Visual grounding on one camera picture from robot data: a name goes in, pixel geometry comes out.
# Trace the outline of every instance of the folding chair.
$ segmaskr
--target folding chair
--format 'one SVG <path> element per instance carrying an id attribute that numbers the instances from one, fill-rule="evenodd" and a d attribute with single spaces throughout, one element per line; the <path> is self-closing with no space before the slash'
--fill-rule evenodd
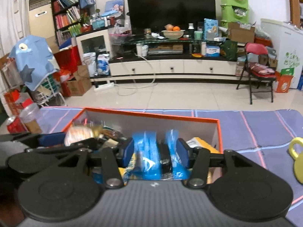
<path id="1" fill-rule="evenodd" d="M 273 89 L 272 89 L 272 83 L 276 80 L 275 74 L 267 74 L 267 75 L 261 75 L 255 71 L 252 71 L 249 67 L 249 62 L 248 62 L 248 53 L 253 53 L 256 55 L 266 55 L 267 56 L 267 63 L 266 66 L 269 66 L 269 56 L 268 56 L 268 51 L 265 48 L 264 45 L 262 44 L 255 44 L 255 43 L 246 43 L 245 44 L 245 55 L 246 55 L 246 60 L 245 64 L 243 67 L 243 71 L 241 73 L 241 77 L 238 82 L 237 89 L 239 89 L 239 85 L 241 84 L 241 79 L 243 77 L 244 71 L 248 72 L 248 82 L 249 82 L 249 94 L 250 94 L 250 104 L 252 104 L 252 93 L 261 93 L 261 92 L 271 92 L 272 93 L 272 102 L 274 102 L 274 94 L 273 94 Z M 257 90 L 257 91 L 252 91 L 251 90 L 251 77 L 254 77 L 258 80 L 258 86 L 257 89 L 259 89 L 261 81 L 269 81 L 271 90 Z"/>

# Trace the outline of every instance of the curtain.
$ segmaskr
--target curtain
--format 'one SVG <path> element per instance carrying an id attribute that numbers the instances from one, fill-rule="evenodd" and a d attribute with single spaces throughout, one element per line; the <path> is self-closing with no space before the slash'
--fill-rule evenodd
<path id="1" fill-rule="evenodd" d="M 20 39 L 29 35 L 28 0 L 0 0 L 0 4 L 0 57 L 3 57 Z M 11 112 L 3 96 L 6 91 L 7 86 L 0 74 L 0 99 L 10 116 Z"/>

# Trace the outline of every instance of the circular black cover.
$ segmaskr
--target circular black cover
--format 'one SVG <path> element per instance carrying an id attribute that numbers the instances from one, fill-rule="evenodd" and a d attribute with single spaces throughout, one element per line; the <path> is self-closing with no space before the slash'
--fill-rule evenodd
<path id="1" fill-rule="evenodd" d="M 256 177 L 244 170 L 217 179 L 210 186 L 210 196 L 218 209 L 252 222 L 285 216 L 293 198 L 291 187 L 275 175 L 257 173 Z"/>
<path id="2" fill-rule="evenodd" d="M 55 156 L 39 153 L 19 153 L 8 159 L 8 166 L 21 174 L 35 174 L 49 167 L 58 159 Z"/>
<path id="3" fill-rule="evenodd" d="M 25 213 L 42 222 L 60 222 L 90 210 L 100 196 L 99 186 L 74 168 L 38 173 L 18 190 Z"/>

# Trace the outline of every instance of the tile floor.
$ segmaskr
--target tile floor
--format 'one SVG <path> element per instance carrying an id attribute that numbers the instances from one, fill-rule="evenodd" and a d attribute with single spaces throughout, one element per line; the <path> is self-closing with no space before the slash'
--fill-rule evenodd
<path id="1" fill-rule="evenodd" d="M 121 84 L 126 88 L 133 84 Z M 84 96 L 67 99 L 70 107 L 106 107 L 134 109 L 203 109 L 203 110 L 253 110 L 266 111 L 295 109 L 303 114 L 303 92 L 291 89 L 288 93 L 274 93 L 271 103 L 270 93 L 253 94 L 253 104 L 249 104 L 249 89 L 235 84 L 218 83 L 158 83 L 142 89 L 113 89 L 94 92 L 91 88 Z"/>

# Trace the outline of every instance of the air conditioner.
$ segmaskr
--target air conditioner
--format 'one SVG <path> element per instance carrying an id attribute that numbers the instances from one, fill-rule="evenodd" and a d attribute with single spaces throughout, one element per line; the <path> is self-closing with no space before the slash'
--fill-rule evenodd
<path id="1" fill-rule="evenodd" d="M 28 25 L 31 35 L 55 36 L 51 0 L 28 0 Z"/>

